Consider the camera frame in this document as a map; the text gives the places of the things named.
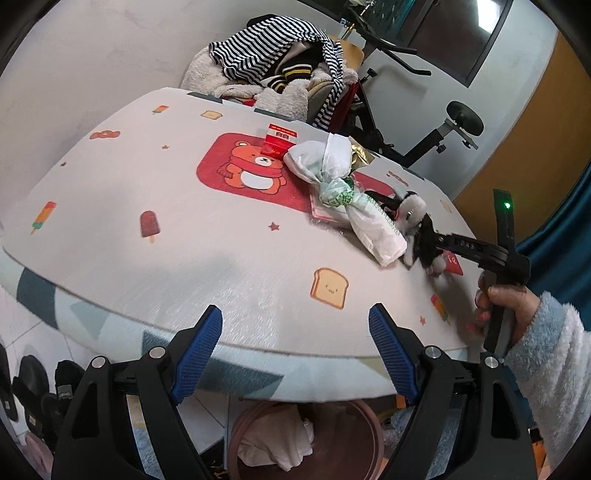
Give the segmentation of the person right hand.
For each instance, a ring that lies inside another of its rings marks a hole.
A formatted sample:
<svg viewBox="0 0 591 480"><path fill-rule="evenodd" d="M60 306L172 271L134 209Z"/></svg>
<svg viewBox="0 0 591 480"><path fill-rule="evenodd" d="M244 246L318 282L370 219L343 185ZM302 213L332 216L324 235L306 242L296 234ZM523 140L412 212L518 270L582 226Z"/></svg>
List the person right hand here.
<svg viewBox="0 0 591 480"><path fill-rule="evenodd" d="M492 284L489 282L490 279L491 275L488 272L483 272L479 278L474 319L467 323L466 328L473 334L483 336L492 319L494 306L512 310L515 315L515 326L510 346L513 347L533 322L541 300L525 286Z"/></svg>

